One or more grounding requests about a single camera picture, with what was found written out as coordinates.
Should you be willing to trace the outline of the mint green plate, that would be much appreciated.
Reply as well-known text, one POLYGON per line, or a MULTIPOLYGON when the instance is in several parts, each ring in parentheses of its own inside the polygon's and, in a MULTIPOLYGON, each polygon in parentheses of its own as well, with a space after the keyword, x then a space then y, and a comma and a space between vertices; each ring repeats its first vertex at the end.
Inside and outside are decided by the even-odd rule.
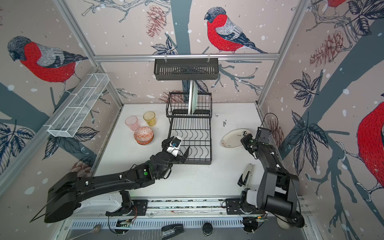
POLYGON ((192 98, 192 110, 191 114, 194 114, 197 108, 198 102, 198 84, 196 81, 193 82, 193 98, 192 98))

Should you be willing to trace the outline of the black wire dish rack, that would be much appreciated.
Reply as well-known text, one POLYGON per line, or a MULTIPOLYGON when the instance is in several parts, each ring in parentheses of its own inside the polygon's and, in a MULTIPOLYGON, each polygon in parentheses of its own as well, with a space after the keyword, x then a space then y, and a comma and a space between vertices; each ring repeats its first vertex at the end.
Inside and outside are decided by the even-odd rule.
POLYGON ((189 114, 189 94, 169 92, 166 116, 170 122, 168 137, 183 139, 180 150, 189 150, 186 164, 210 165, 212 163, 211 119, 212 94, 198 93, 197 104, 189 114))

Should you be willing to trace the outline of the yellow plastic cup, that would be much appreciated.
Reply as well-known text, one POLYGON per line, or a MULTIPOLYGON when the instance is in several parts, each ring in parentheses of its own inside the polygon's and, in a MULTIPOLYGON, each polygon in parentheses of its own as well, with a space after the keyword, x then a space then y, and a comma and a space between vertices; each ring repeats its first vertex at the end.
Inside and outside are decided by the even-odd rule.
POLYGON ((147 125, 151 127, 155 126, 157 123, 156 114, 153 111, 148 111, 144 113, 143 119, 145 120, 147 125))

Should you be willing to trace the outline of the cream white plate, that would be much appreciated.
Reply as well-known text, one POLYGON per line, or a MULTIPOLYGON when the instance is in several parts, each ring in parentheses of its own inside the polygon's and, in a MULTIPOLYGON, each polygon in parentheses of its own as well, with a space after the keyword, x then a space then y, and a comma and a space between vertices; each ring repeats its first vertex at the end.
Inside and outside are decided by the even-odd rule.
POLYGON ((225 148, 236 149, 242 147, 241 139, 251 132, 247 129, 236 129, 227 133, 221 140, 221 145, 225 148))

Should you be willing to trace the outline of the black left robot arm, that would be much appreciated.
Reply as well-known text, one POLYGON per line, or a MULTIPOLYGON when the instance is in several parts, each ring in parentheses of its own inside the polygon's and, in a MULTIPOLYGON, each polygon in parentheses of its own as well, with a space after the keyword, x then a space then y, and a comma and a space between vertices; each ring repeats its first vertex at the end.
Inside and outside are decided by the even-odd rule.
POLYGON ((171 137, 162 141, 162 151, 152 155, 148 161, 133 165, 128 171, 97 177, 79 177, 70 172, 57 181, 49 190, 47 204, 43 207, 46 212, 38 212, 32 221, 44 218, 45 223, 55 223, 70 217, 81 207, 84 200, 111 193, 120 192, 122 206, 108 212, 108 216, 128 214, 132 202, 129 191, 153 185, 155 181, 167 179, 174 164, 185 163, 190 155, 190 148, 181 151, 183 140, 171 137))

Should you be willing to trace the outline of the pink plastic cup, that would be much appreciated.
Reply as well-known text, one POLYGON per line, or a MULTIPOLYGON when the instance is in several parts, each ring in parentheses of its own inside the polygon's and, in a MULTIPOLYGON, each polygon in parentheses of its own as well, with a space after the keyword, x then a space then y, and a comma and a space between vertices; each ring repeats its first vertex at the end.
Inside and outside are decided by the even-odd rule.
POLYGON ((139 119, 136 116, 129 116, 128 118, 126 118, 125 124, 133 132, 135 132, 137 129, 139 129, 141 127, 141 125, 139 123, 139 119))

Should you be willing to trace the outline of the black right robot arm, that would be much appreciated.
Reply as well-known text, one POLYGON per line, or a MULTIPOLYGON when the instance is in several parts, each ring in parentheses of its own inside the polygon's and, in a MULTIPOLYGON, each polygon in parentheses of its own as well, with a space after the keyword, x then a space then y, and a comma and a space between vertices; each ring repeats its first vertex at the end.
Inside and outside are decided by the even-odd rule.
POLYGON ((244 190, 244 204, 247 208, 254 206, 284 217, 286 222, 297 223, 301 215, 297 211, 299 179, 280 164, 276 149, 269 141, 270 132, 259 127, 255 137, 248 134, 241 139, 243 147, 264 169, 258 190, 244 190))

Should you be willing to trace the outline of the white watermelon plate blue rim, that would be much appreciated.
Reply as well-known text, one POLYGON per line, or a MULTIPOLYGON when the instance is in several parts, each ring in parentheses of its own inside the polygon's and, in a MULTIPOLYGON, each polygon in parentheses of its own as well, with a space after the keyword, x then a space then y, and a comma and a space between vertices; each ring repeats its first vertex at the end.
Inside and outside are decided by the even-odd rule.
POLYGON ((192 114, 193 84, 194 84, 193 81, 190 80, 188 115, 192 114))

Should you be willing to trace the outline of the blue zigzag patterned bowl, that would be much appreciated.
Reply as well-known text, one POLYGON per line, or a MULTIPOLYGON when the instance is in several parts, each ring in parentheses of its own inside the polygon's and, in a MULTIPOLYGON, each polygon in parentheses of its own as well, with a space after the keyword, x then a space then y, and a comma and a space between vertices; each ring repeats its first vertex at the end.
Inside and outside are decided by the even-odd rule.
POLYGON ((141 127, 134 132, 134 139, 140 145, 149 144, 153 140, 153 138, 154 132, 149 127, 141 127))

